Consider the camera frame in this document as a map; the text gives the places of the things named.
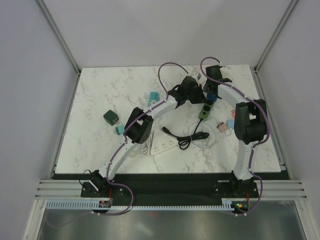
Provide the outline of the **blue cube adapter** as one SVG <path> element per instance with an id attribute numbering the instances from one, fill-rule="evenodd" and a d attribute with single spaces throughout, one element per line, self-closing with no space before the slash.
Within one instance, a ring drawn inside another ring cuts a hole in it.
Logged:
<path id="1" fill-rule="evenodd" d="M 207 93 L 206 94 L 206 99 L 215 103 L 218 98 L 213 94 Z"/>

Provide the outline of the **green power strip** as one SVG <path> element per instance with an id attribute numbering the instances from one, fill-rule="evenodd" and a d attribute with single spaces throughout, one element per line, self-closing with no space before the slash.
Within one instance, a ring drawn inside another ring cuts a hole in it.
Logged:
<path id="1" fill-rule="evenodd" d="M 212 100 L 208 100 L 207 103 L 205 103 L 203 105 L 203 107 L 198 115 L 198 119 L 201 121 L 206 120 L 210 115 L 210 111 L 211 111 L 213 105 L 214 105 L 214 102 Z"/>

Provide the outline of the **pink plug adapter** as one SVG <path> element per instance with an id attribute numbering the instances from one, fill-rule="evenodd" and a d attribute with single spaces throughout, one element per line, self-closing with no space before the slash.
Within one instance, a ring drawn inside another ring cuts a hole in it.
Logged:
<path id="1" fill-rule="evenodd" d="M 231 116 L 232 116 L 233 119 L 235 119 L 235 117 L 236 117 L 236 111 L 235 111 L 234 109 L 231 111 Z"/>

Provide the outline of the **teal power strip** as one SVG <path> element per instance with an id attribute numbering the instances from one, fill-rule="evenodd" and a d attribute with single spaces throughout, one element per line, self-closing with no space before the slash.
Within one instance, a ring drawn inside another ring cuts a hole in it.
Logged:
<path id="1" fill-rule="evenodd" d="M 157 103 L 160 100 L 160 94 L 157 91 L 152 91 L 149 94 L 148 104 L 147 106 L 151 106 Z"/>

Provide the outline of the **light blue charger plug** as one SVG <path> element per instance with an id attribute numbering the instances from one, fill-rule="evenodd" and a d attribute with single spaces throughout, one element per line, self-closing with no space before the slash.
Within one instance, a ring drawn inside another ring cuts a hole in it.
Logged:
<path id="1" fill-rule="evenodd" d="M 226 122 L 226 125 L 229 129 L 233 130 L 235 127 L 235 120 L 234 119 L 228 119 Z"/>

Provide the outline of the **white triangular power strip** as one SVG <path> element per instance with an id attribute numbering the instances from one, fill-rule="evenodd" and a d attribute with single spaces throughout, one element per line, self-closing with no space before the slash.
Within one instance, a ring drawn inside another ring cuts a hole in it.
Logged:
<path id="1" fill-rule="evenodd" d="M 178 146 L 178 141 L 163 132 L 162 130 L 156 129 L 153 134 L 150 154 L 156 156 L 162 154 L 172 148 Z"/>

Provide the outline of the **teal small charger plug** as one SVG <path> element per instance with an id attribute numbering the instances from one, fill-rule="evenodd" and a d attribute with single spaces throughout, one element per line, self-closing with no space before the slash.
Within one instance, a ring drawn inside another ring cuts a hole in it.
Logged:
<path id="1" fill-rule="evenodd" d="M 125 131 L 125 126 L 123 124 L 116 126 L 114 129 L 114 133 L 117 134 L 118 136 L 123 135 L 124 131 Z"/>

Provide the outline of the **dark green cube adapter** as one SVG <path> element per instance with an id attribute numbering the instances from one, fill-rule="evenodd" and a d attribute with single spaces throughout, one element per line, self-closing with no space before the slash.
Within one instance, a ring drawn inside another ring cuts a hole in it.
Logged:
<path id="1" fill-rule="evenodd" d="M 114 126 L 120 119 L 119 116 L 111 109 L 103 115 L 103 118 L 111 126 Z"/>

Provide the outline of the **beige dual usb adapter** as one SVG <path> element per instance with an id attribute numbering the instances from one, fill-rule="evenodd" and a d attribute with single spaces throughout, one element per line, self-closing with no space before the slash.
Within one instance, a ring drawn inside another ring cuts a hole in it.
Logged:
<path id="1" fill-rule="evenodd" d="M 228 130 L 228 126 L 224 122 L 218 123 L 216 128 L 220 133 L 225 133 Z"/>

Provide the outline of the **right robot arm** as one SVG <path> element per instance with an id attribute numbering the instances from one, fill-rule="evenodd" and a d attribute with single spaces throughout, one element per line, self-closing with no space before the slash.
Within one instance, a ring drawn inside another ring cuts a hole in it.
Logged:
<path id="1" fill-rule="evenodd" d="M 267 104 L 263 99 L 250 99 L 229 78 L 222 78 L 222 66 L 207 66 L 201 72 L 207 78 L 204 92 L 225 100 L 235 110 L 234 133 L 238 139 L 238 154 L 228 188 L 235 197 L 245 197 L 256 188 L 253 162 L 257 146 L 270 137 Z"/>

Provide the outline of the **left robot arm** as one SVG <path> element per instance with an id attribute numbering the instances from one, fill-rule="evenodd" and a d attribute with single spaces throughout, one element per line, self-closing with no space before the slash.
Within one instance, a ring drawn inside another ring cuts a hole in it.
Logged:
<path id="1" fill-rule="evenodd" d="M 124 127 L 124 141 L 120 143 L 119 148 L 103 170 L 91 172 L 88 181 L 82 183 L 82 198 L 111 198 L 116 188 L 127 190 L 133 197 L 133 191 L 129 186 L 112 182 L 112 179 L 129 153 L 149 138 L 154 121 L 182 106 L 186 101 L 191 104 L 208 104 L 212 102 L 205 97 L 202 86 L 191 76 L 186 76 L 182 83 L 165 93 L 165 98 L 145 110 L 139 107 L 132 110 Z"/>

